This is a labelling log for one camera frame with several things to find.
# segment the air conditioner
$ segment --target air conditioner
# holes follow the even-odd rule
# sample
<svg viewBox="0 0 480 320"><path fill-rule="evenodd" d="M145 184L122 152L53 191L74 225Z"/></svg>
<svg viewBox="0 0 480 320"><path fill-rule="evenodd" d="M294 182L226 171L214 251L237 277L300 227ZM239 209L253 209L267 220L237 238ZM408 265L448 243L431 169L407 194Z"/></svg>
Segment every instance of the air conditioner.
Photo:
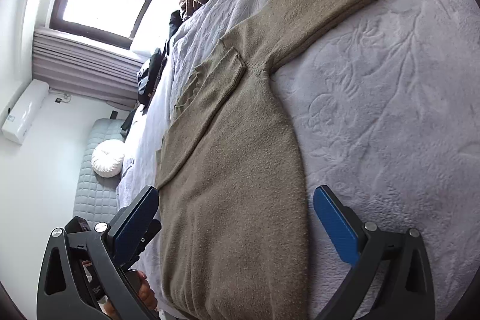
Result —
<svg viewBox="0 0 480 320"><path fill-rule="evenodd" d="M2 127L3 135L17 144L23 144L43 100L49 94L48 83L33 79L18 99Z"/></svg>

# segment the brown fabric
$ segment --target brown fabric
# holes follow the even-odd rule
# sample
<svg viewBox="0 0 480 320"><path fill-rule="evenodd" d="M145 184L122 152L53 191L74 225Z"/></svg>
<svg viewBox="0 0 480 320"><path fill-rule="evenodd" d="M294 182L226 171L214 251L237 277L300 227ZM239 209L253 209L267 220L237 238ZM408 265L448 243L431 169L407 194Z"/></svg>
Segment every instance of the brown fabric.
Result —
<svg viewBox="0 0 480 320"><path fill-rule="evenodd" d="M307 318L304 172L269 77L373 1L270 0L189 78L156 180L163 288L189 318Z"/></svg>

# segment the metal screw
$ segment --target metal screw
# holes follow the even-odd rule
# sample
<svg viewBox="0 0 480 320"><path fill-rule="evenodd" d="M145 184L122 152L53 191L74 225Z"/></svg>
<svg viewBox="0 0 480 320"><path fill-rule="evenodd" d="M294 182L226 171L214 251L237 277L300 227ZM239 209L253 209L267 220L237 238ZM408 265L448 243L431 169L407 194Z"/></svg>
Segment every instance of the metal screw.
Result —
<svg viewBox="0 0 480 320"><path fill-rule="evenodd" d="M54 229L54 230L52 231L52 236L53 236L54 238L58 238L58 237L62 234L62 232L63 232L63 229L61 229L61 228L56 228L56 229Z"/></svg>
<svg viewBox="0 0 480 320"><path fill-rule="evenodd" d="M108 227L109 227L109 225L107 223L98 223L95 226L95 231L98 232L98 233L102 233L102 232L105 232Z"/></svg>
<svg viewBox="0 0 480 320"><path fill-rule="evenodd" d="M375 232L377 230L377 224L372 223L371 221L367 221L365 223L365 229L370 232Z"/></svg>
<svg viewBox="0 0 480 320"><path fill-rule="evenodd" d="M413 238L418 238L420 236L420 232L415 228L410 228L409 233Z"/></svg>

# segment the bed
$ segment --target bed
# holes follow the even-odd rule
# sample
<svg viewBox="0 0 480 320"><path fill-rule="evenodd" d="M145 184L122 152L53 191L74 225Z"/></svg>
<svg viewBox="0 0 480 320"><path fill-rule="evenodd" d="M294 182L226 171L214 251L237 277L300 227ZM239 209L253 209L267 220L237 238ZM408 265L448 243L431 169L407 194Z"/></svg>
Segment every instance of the bed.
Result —
<svg viewBox="0 0 480 320"><path fill-rule="evenodd" d="M194 67L267 1L210 0L172 38L148 114L127 138L134 158L117 188L119 207L155 182L162 136ZM474 0L378 0L273 75L310 197L310 318L349 271L311 205L321 184L363 221L421 230L437 318L447 316L470 284L480 266L479 37ZM184 318L163 299L159 251L157 237L136 267L147 273L159 308ZM369 310L380 283L375 280L358 316Z"/></svg>

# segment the pillow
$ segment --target pillow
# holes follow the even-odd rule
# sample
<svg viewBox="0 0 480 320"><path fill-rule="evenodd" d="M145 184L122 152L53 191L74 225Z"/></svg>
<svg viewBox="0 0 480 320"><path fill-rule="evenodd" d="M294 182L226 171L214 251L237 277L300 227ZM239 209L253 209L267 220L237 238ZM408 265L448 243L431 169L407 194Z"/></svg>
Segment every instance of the pillow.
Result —
<svg viewBox="0 0 480 320"><path fill-rule="evenodd" d="M92 168L104 178L112 178L122 171L125 144L120 140L106 140L97 145L92 153Z"/></svg>

